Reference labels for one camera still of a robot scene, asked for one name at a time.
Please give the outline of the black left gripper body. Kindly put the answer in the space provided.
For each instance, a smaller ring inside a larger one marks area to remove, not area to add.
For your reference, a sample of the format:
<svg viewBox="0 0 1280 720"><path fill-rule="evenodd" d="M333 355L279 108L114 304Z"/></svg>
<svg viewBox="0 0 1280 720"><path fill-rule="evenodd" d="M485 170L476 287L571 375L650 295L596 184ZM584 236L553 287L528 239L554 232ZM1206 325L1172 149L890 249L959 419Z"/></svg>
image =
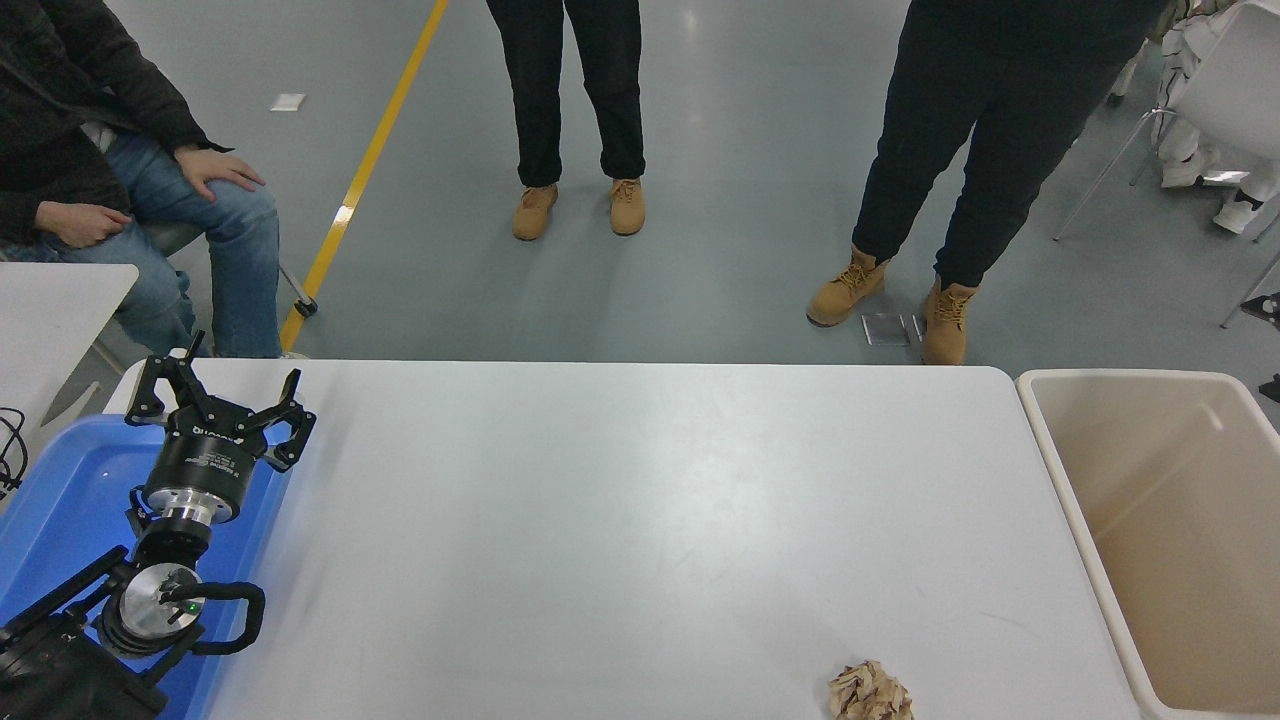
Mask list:
<svg viewBox="0 0 1280 720"><path fill-rule="evenodd" d="M266 451L265 430L251 429L246 421L242 429L234 421L210 429L200 419L166 419L166 438L148 475L150 503L184 489L215 496L223 503L244 500L255 464Z"/></svg>

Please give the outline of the seated person's right hand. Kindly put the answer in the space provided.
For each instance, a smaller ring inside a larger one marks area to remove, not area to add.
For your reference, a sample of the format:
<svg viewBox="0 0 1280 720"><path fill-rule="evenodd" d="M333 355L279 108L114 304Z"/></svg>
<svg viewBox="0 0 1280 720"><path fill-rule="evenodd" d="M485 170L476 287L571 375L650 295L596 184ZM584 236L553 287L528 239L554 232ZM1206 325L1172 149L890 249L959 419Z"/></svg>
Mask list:
<svg viewBox="0 0 1280 720"><path fill-rule="evenodd" d="M87 249L122 233L132 218L111 208L82 202L42 201L35 228L73 249Z"/></svg>

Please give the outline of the seated person's left hand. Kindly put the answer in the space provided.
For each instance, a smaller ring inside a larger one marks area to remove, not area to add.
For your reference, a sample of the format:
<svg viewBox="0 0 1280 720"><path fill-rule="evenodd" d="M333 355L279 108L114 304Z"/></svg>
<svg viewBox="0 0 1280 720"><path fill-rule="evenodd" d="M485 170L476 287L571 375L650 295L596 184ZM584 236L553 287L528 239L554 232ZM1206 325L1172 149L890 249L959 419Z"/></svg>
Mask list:
<svg viewBox="0 0 1280 720"><path fill-rule="evenodd" d="M183 146L175 149L173 156L182 176L207 202L218 200L210 188L215 181L232 183L251 193L265 186L264 178L248 163L215 149Z"/></svg>

